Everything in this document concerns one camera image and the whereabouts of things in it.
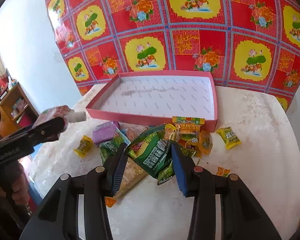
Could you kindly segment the person's left hand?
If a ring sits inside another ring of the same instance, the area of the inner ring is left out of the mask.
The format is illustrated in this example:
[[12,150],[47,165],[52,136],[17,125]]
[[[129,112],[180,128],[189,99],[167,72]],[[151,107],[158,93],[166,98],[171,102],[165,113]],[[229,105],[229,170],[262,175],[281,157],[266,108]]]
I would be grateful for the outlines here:
[[30,200],[28,181],[23,166],[13,161],[2,169],[2,186],[14,204],[25,206]]

